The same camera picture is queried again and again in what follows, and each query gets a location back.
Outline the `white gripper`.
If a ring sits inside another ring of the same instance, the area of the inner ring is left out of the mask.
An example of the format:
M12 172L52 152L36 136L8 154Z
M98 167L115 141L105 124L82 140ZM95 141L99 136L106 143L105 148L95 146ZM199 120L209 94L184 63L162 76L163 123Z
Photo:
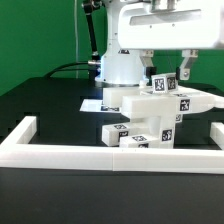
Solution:
M174 9L155 11L149 2L125 5L119 14L118 42L124 49L188 49L176 69L178 80L188 80L198 58L193 49L224 49L224 1L178 1ZM157 72L153 50L140 51L148 80Z

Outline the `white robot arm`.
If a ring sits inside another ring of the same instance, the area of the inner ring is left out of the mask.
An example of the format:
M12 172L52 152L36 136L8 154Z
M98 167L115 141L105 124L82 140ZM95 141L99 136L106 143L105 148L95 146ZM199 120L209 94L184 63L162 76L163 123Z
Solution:
M106 7L108 45L100 78L135 85L149 66L148 50L180 50L182 80L200 49L224 49L224 0L95 0Z

